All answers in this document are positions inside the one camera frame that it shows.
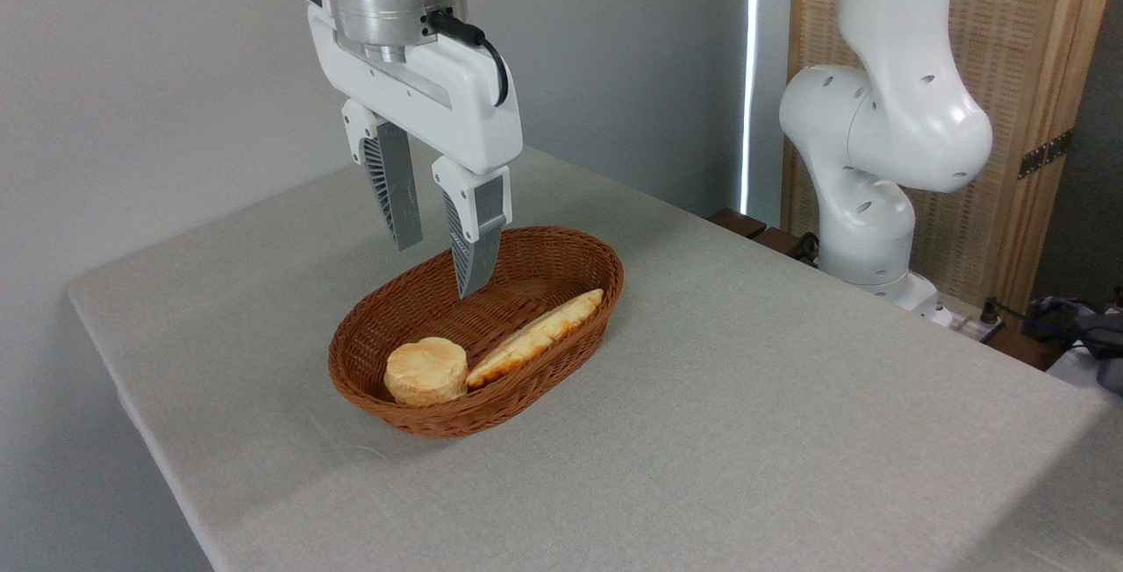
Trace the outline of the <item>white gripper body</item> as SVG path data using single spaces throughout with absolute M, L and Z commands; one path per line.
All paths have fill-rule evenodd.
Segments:
M 383 61 L 340 36 L 330 0 L 305 3 L 320 66 L 344 96 L 477 174 L 522 152 L 517 93 L 509 89 L 495 105 L 497 66 L 489 52 L 440 35 L 407 46 L 404 61 Z

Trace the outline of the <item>gray gripper finger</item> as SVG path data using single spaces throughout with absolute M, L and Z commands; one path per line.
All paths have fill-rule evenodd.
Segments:
M 408 131 L 349 99 L 341 109 L 350 155 L 368 174 L 380 212 L 404 251 L 422 240 Z
M 432 169 L 433 181 L 444 192 L 458 292 L 473 296 L 489 284 L 501 233 L 513 218 L 510 169 L 481 175 L 446 156 L 435 161 Z

